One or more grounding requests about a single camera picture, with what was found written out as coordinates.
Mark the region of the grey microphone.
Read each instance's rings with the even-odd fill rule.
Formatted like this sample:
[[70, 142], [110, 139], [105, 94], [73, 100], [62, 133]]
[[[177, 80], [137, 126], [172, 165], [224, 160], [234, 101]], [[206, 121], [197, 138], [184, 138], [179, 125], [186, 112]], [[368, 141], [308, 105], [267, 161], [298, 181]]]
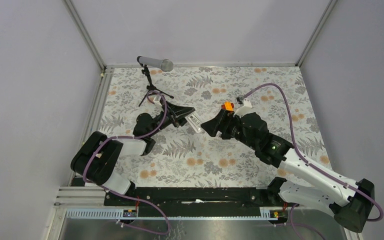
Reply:
[[171, 72], [174, 69], [174, 63], [169, 59], [156, 59], [151, 57], [138, 56], [136, 60], [141, 66], [158, 68], [163, 72]]

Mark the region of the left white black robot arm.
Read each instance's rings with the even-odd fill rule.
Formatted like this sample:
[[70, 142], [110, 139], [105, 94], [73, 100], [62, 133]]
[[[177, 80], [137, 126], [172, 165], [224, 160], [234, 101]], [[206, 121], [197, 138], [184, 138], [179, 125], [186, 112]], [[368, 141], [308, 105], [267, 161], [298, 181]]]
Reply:
[[73, 157], [70, 168], [107, 191], [116, 193], [116, 199], [124, 206], [132, 204], [135, 192], [133, 183], [116, 172], [119, 157], [146, 156], [156, 144], [153, 136], [173, 125], [176, 128], [189, 123], [199, 123], [194, 116], [195, 108], [175, 105], [170, 102], [161, 104], [162, 111], [156, 116], [144, 112], [137, 116], [132, 136], [108, 137], [100, 131], [93, 132]]

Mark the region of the floral patterned table mat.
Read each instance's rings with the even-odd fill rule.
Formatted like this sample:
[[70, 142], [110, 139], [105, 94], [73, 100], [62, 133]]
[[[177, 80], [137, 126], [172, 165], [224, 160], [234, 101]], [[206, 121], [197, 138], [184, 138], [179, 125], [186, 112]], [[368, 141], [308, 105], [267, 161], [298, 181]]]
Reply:
[[[250, 93], [253, 109], [271, 133], [288, 141], [309, 158], [329, 168], [330, 161], [298, 67], [177, 67], [152, 68], [160, 90], [175, 105], [193, 107], [202, 122], [212, 119], [224, 102]], [[137, 68], [115, 68], [110, 74], [99, 131], [130, 136], [139, 114], [158, 115], [162, 108], [144, 101], [147, 78]], [[189, 124], [172, 125], [157, 133], [146, 156], [120, 157], [115, 170], [139, 187], [265, 187], [283, 177], [306, 186], [291, 172], [259, 161], [253, 151], [234, 140], [196, 133]]]

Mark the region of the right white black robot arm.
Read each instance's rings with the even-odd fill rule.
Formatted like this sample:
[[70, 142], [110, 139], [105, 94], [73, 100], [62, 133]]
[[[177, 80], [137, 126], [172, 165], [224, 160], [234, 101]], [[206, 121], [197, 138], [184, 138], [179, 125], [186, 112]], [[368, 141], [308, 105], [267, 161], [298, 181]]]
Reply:
[[211, 137], [220, 133], [224, 140], [237, 141], [254, 150], [263, 163], [286, 170], [305, 180], [305, 187], [276, 177], [268, 186], [267, 201], [306, 205], [333, 217], [342, 227], [361, 233], [373, 209], [375, 185], [366, 178], [359, 181], [340, 175], [306, 159], [291, 142], [269, 132], [267, 123], [255, 112], [237, 115], [221, 109], [215, 118], [201, 124]]

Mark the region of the black mini tripod stand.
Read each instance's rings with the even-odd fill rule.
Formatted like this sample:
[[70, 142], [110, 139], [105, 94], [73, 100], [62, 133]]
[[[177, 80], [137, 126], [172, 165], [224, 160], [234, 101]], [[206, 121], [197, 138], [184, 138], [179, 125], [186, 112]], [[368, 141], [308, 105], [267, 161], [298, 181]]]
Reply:
[[166, 92], [164, 92], [164, 91], [158, 89], [158, 88], [153, 84], [153, 82], [152, 82], [152, 78], [151, 78], [151, 73], [150, 73], [150, 71], [149, 71], [148, 66], [147, 66], [147, 65], [143, 65], [142, 67], [143, 67], [143, 69], [141, 70], [141, 73], [142, 73], [143, 75], [146, 76], [147, 81], [148, 81], [148, 85], [146, 86], [146, 90], [147, 90], [147, 92], [146, 92], [145, 96], [142, 98], [142, 100], [140, 101], [140, 103], [139, 103], [138, 106], [140, 107], [140, 106], [143, 104], [143, 102], [145, 101], [145, 99], [146, 99], [149, 95], [162, 94], [162, 95], [166, 95], [167, 97], [173, 99], [174, 96], [172, 96], [172, 95], [170, 95], [170, 94], [168, 94], [168, 93], [166, 93]]

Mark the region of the white remote control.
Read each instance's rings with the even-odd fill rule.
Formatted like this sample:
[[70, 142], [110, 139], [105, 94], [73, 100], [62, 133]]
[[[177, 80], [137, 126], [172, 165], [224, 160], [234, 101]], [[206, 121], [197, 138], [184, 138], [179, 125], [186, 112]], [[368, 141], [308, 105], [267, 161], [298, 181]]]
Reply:
[[196, 111], [188, 114], [185, 119], [196, 133], [199, 134], [203, 131], [203, 129], [201, 128], [202, 123], [200, 116]]

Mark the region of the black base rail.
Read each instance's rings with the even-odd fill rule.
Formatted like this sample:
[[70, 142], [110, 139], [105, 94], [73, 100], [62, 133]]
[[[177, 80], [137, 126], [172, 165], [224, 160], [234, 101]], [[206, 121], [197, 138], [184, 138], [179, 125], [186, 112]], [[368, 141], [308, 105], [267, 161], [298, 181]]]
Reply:
[[285, 211], [292, 203], [256, 187], [131, 187], [126, 198], [107, 193], [107, 207], [132, 207], [139, 217], [259, 217], [260, 209]]

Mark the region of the yellow toy brick car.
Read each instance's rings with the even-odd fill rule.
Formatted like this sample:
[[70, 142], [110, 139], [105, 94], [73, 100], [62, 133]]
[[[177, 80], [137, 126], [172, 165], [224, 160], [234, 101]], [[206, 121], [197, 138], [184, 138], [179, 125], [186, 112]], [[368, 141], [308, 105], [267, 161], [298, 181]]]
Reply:
[[234, 111], [234, 103], [226, 101], [221, 105], [221, 108], [226, 111]]

